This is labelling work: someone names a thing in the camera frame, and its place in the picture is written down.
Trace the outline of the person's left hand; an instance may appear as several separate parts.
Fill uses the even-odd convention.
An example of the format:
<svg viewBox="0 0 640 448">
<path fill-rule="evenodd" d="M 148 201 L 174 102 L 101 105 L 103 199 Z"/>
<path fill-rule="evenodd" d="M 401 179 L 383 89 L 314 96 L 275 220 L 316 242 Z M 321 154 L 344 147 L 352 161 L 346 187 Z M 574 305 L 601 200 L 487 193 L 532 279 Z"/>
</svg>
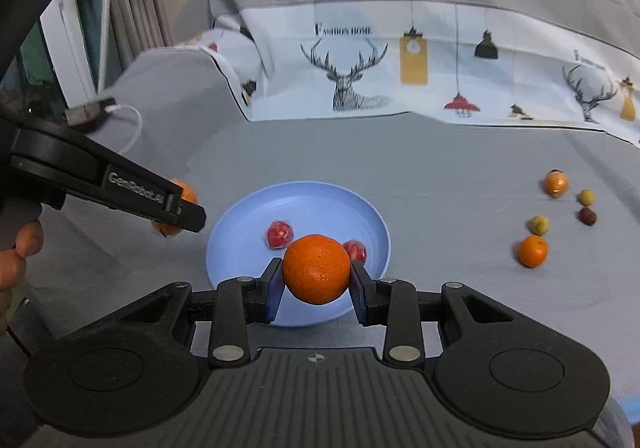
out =
<svg viewBox="0 0 640 448">
<path fill-rule="evenodd" d="M 17 233 L 15 244 L 11 249 L 1 252 L 1 334 L 5 334 L 8 330 L 8 312 L 12 304 L 12 291 L 23 282 L 27 259 L 41 251 L 43 242 L 43 226 L 40 220 L 34 220 Z"/>
</svg>

